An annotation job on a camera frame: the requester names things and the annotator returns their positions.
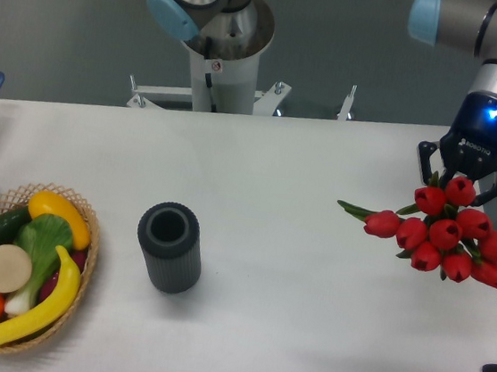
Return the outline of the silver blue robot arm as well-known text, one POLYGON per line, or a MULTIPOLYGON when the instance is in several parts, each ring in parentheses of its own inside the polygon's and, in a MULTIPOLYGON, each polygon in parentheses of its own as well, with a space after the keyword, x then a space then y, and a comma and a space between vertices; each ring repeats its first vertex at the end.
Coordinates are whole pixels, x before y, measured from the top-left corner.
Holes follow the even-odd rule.
MULTIPOLYGON (((166 34, 189 53, 192 106, 198 112, 271 114, 283 90, 257 97, 261 54, 274 37, 274 16, 263 0, 146 0, 166 34)), ((497 198, 497 0, 414 0, 408 32, 430 45, 469 50, 482 65, 447 134, 418 147, 420 174, 433 180, 430 158, 443 162, 441 184, 462 174, 493 176, 475 199, 497 198)))

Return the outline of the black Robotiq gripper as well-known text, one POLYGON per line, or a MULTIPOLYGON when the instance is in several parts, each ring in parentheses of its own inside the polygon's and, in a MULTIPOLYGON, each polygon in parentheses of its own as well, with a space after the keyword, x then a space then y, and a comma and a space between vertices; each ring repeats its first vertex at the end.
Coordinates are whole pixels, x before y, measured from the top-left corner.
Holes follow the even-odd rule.
MULTIPOLYGON (((438 185, 438 174, 431 166, 431 157, 438 150, 443 161, 443 180, 462 174, 476 181, 497 172, 497 100, 482 93, 467 95, 439 144, 424 140, 417 150, 424 185, 438 185)), ((472 205, 481 207, 496 198, 497 173, 493 185, 476 195, 472 205)))

